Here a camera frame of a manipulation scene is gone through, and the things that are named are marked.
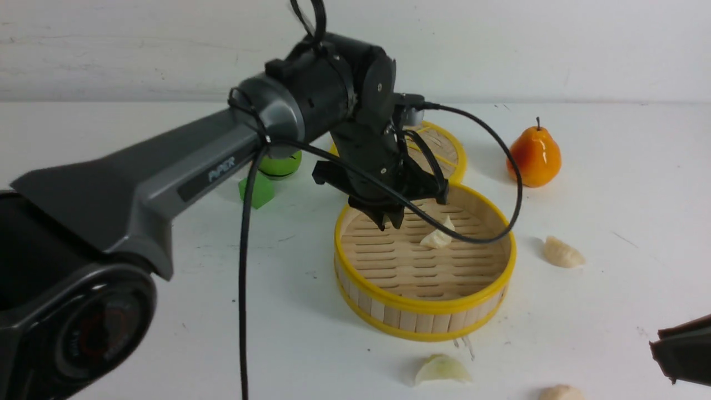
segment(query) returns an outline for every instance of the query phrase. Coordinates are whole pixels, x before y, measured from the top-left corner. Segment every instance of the bamboo steamer basket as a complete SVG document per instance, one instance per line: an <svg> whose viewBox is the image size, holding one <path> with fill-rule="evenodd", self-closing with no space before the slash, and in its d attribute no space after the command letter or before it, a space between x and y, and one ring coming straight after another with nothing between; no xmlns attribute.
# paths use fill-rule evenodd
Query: bamboo steamer basket
<svg viewBox="0 0 711 400"><path fill-rule="evenodd" d="M437 162L445 178L452 183L460 183L461 180L464 179L466 153L457 138L444 128L427 121L424 121L421 125L416 127L407 127L407 129L414 130L424 139L432 150L435 158L437 158ZM429 167L422 151L410 138L407 138L407 147L407 153L410 157L412 157L423 170L431 174L432 168ZM331 145L330 153L338 155L334 144Z"/></svg>
<svg viewBox="0 0 711 400"><path fill-rule="evenodd" d="M447 205L415 203L438 220L449 215L470 237L492 237L508 224L487 198L460 184L450 184ZM486 245L420 246L432 231L407 209L399 230L382 232L360 211L343 210L334 264L343 299L358 316L396 337L438 342L465 336L495 315L514 269L513 234Z"/></svg>

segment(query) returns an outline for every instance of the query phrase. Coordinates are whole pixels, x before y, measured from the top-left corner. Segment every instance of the black wire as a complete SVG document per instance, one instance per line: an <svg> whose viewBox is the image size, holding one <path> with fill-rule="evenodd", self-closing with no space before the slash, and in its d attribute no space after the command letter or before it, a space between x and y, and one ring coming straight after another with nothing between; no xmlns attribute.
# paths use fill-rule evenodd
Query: black wire
<svg viewBox="0 0 711 400"><path fill-rule="evenodd" d="M269 151L268 146L261 148L255 156L247 175L245 185L245 203L242 209L242 227L240 228L240 277L239 277L239 319L240 319L240 379L242 381L242 400L250 397L249 383L247 380L247 240L250 235L250 215L252 213L252 194L255 190L257 170L262 159Z"/></svg>
<svg viewBox="0 0 711 400"><path fill-rule="evenodd" d="M352 172L356 173L358 176L362 177L366 181L370 182L373 185L376 185L380 190L384 191L388 196L396 200L397 203L401 204L402 206L410 209L415 215L420 217L422 220L427 222L428 224L432 225L435 227L438 231L442 231L446 233L447 235L451 236L452 238L455 238L457 240L463 241L465 243L473 243L473 244L487 244L487 243L493 243L495 241L501 240L503 237L508 235L508 233L511 231L513 227L513 223L509 223L508 226L497 236L494 236L493 238L487 238L487 239L477 239L477 238L470 238L468 236L464 236L461 233L457 233L446 226L442 225L438 220L432 218L429 214L415 206L410 200L405 198L403 195L400 193L397 193L393 188L390 186L382 183L379 181L377 178L375 178L373 175L367 173L365 170L362 168L358 167L357 165L351 164L350 162L344 161L340 157L334 156L333 154L326 152L324 150L319 149L318 147L311 146L310 144L305 144L301 142L297 142L296 140L288 140L288 139L280 139L280 140L275 140L272 142L272 146L290 146L290 147L296 147L298 149L304 150L305 152L309 152L311 154L314 154L316 156L322 157L327 159L330 162L333 162L334 164L337 164L343 168L349 169ZM516 209L514 211L514 215L511 219L511 221L515 222L515 219L518 217L518 211L520 210L520 202L517 201L516 204Z"/></svg>
<svg viewBox="0 0 711 400"><path fill-rule="evenodd" d="M434 175L434 178L437 181L437 188L442 190L442 187L444 186L444 174L442 174L442 168L439 166L437 158L434 156L434 153L432 153L432 150L429 146L427 146L427 143L419 134L417 134L417 132L413 130L404 130L402 133L411 138L412 141L419 147L419 150L422 152L422 155L424 155L424 158L429 164L429 168L432 169L432 175Z"/></svg>
<svg viewBox="0 0 711 400"><path fill-rule="evenodd" d="M311 0L311 5L314 6L314 16L316 17L316 27L311 26L306 20L306 17L301 12L301 7L299 7L299 2L297 0L290 0L292 5L292 10L294 14L301 22L306 32L311 37L311 40L307 42L307 46L311 48L317 47L324 41L324 36L326 35L326 6L323 0Z"/></svg>
<svg viewBox="0 0 711 400"><path fill-rule="evenodd" d="M432 218L430 215L428 215L426 212L415 206L410 200L405 198L403 195L400 193L397 193L394 189L389 187L388 185L382 183L379 181L377 178L375 178L373 175L367 173L365 170L362 168L358 167L357 165L351 164L350 162L344 161L340 157L334 156L333 154L326 152L322 149L319 149L317 147L313 147L310 144L302 143L302 142L297 142L295 140L287 140L287 139L281 139L281 140L275 140L271 144L267 144L263 146L260 150L259 153L255 156L254 161L252 162L252 166L250 167L250 173L247 176L247 183L245 185L245 201L242 209L242 226L240 229L240 272L239 272L239 322L240 322L240 378L241 378L241 383L242 383L242 400L249 400L249 384L247 380L247 241L249 238L249 232L250 232L250 214L252 211L252 194L254 192L254 186L255 186L255 180L257 178L257 170L259 168L260 163L262 162L262 159L266 155L266 153L269 151L269 147L271 146L290 146L290 147L296 147L297 149L304 150L305 152L312 153L316 156L322 157L324 159L327 159L328 161L333 162L334 164L337 164L345 169L349 169L350 171L356 173L360 177L364 178L366 181L369 181L371 184L376 185L380 190L384 191L386 194L388 194L391 198L396 200L397 203L403 205L404 207L407 207L410 209L415 215L420 217L422 220L427 222L428 224L432 225L435 227L438 231L442 231L446 233L447 235L451 236L452 238L458 239L460 241L463 241L465 243L474 243L474 244L487 244L487 243L493 243L495 241L501 240L504 238L508 233L511 231L513 228L513 225L516 223L516 220L518 219L518 214L521 209L521 201L523 198L523 181L521 179L521 173L518 169L518 165L516 164L515 160L513 159L513 156L511 155L510 151L508 150L506 144L503 142L503 140L494 132L491 127L489 127L484 121L480 120L476 116L469 114L466 111L459 110L456 108L448 107L445 105L439 105L439 104L434 104L434 103L425 103L422 106L422 109L424 110L443 110L443 111L449 111L453 112L458 115L462 115L464 117L469 118L470 120L473 120L477 124L479 124L482 128L484 128L493 138L494 140L501 146L501 149L503 150L504 153L506 153L506 156L508 160L511 162L513 165L513 171L516 174L516 184L517 184L517 194L516 194L516 205L513 211L513 215L511 216L511 220L509 224L504 228L498 235L494 236L493 238L487 238L487 239L477 239L477 238L469 238L468 236L464 236L460 233L457 233L440 222L438 222L436 219ZM259 118L259 115L254 112L254 110L244 110L251 116L253 116L257 123L260 125L260 128L262 130L262 134L265 134L264 130L264 125L262 124L261 119ZM427 143L424 142L424 140L417 134L412 132L411 134L405 133L407 136L411 137L414 141L415 144L422 150L422 153L425 155L425 158L427 159L427 162L430 163L430 166L432 167L432 171L436 174L435 176L438 177L439 174L442 173L441 168L439 168L439 164L437 163L437 160L435 159L434 155L432 154L431 149L429 146L427 146Z"/></svg>

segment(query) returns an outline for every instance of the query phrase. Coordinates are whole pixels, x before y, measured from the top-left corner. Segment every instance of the yellow rim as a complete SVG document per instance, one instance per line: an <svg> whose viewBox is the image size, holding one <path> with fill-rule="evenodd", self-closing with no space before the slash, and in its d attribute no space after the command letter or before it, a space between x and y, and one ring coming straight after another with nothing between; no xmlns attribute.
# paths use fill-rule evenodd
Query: yellow rim
<svg viewBox="0 0 711 400"><path fill-rule="evenodd" d="M489 206L494 211L494 213L496 213L497 217L500 218L505 225L508 225L508 220L503 215L503 213L501 213L501 210L499 210L498 207L491 203L491 201L489 201L486 197L464 185L451 185L469 192L472 196L480 198L480 200L482 200L487 206ZM487 286L483 290L480 290L477 293L466 296L464 298L443 301L416 300L410 298L403 298L393 293L390 293L368 282L368 280L366 280L360 273L358 273L355 267L353 267L353 264L351 264L351 262L348 260L348 257L346 257L345 252L343 251L340 232L343 225L343 219L345 218L346 212L348 212L349 209L350 207L348 206L343 208L343 211L341 212L341 215L338 217L338 221L336 222L336 230L334 232L336 257L338 257L338 261L341 263L341 267L346 273L346 277L352 282L352 284L356 285L358 289L360 289L364 293L367 293L368 296L370 296L372 299L377 300L388 307L424 314L454 314L456 312L468 310L469 308L472 308L478 304L487 301L492 295L495 295L501 289L503 289L503 287L508 283L509 279L511 278L511 274L513 273L513 268L516 262L516 242L514 240L513 233L510 232L508 234L508 237L511 241L511 252L510 257L508 259L508 263L506 264L506 268L504 269L501 276L499 276L491 285Z"/></svg>
<svg viewBox="0 0 711 400"><path fill-rule="evenodd" d="M464 148L461 146L461 143L458 141L458 139L451 133L449 133L448 130L444 129L443 127L440 127L439 125L435 125L431 122L428 121L422 121L422 126L423 127L429 127L434 130L436 130L439 134L442 136L446 137L447 140L449 140L452 145L454 146L454 150L456 151L456 158L457 158L457 163L456 165L450 162L449 160L445 160L441 158L440 156L435 155L435 157L439 160L442 161L446 164L452 165L454 167L454 172L452 172L451 176L449 177L449 181L453 183L460 183L462 179L464 179L464 172L466 172L466 153L464 151ZM424 128L417 130L417 133L421 133L424 131ZM417 146L412 146L408 147L412 149L417 149ZM331 154L337 156L338 155L338 150L336 149L336 145L332 144L330 150L328 151Z"/></svg>
<svg viewBox="0 0 711 400"><path fill-rule="evenodd" d="M391 327L389 325L386 325L385 323L376 320L375 318L371 317L370 315L366 314L361 310L348 296L348 293L343 289L343 286L341 285L341 282L338 280L338 273L336 272L336 284L338 285L338 291L341 292L341 297L346 301L346 304L353 310L358 316L366 321L368 324L373 326L377 330L381 330L389 335L395 336L395 337L400 337L402 339L407 339L407 340L417 340L418 342L443 342L445 340L452 340L452 339L457 339L459 337L466 336L473 331L479 329L480 327L484 326L489 320L496 314L498 311L499 307L501 307L501 303L503 300L506 298L506 293L504 293L503 297L501 298L501 301L494 307L492 311L490 311L484 318L481 320L475 322L473 325L469 325L468 327L462 329L462 330L457 330L454 332L445 332L445 333L418 333L418 332L408 332L406 330L401 330L395 327Z"/></svg>

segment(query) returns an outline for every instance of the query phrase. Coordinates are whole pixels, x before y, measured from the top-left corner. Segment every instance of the text logo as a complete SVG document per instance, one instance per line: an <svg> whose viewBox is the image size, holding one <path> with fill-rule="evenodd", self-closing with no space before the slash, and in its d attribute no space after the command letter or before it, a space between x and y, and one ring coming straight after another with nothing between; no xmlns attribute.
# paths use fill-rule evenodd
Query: text logo
<svg viewBox="0 0 711 400"><path fill-rule="evenodd" d="M218 165L217 168L210 171L210 173L208 174L208 180L210 182L214 181L215 179L221 177L225 172L232 169L234 166L235 166L235 158L234 157L230 157L230 158L226 159L225 161L223 161L222 164Z"/></svg>

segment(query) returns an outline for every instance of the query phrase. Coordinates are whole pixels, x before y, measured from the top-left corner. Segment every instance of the bamboo steamer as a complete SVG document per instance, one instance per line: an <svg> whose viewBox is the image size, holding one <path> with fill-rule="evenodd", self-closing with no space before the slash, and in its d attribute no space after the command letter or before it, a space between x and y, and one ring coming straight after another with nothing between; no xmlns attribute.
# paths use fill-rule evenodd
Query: bamboo steamer
<svg viewBox="0 0 711 400"><path fill-rule="evenodd" d="M470 237L492 237L508 223L488 199L460 184L450 185L447 205L416 204L436 219L449 215L456 231ZM486 245L420 246L432 231L409 210L399 230L382 232L360 211L343 210L335 232L338 287L367 323L397 337L437 342L467 335L494 316L514 269L513 234Z"/></svg>

